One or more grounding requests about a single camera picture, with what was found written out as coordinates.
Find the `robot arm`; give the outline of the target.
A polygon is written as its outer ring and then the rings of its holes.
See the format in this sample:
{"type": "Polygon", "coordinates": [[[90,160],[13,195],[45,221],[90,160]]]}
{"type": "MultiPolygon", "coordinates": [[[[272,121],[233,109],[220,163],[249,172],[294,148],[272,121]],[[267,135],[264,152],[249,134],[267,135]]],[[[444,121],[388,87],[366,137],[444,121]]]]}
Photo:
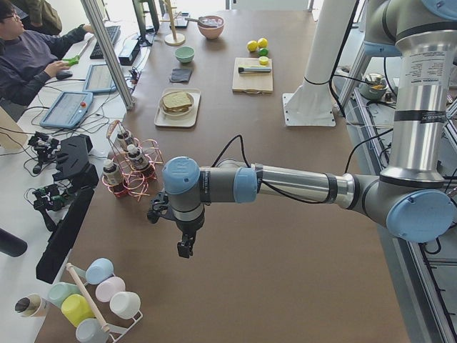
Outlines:
{"type": "Polygon", "coordinates": [[[370,1],[365,43],[375,54],[402,56],[388,166],[377,176],[335,176],[232,160],[200,167],[186,156],[173,158],[164,165],[164,190],[147,217],[176,223],[181,257],[193,254],[207,204],[252,202],[267,192],[337,204],[409,242],[429,242],[451,227],[456,206],[442,191],[437,162],[456,55],[456,3],[370,1]]]}

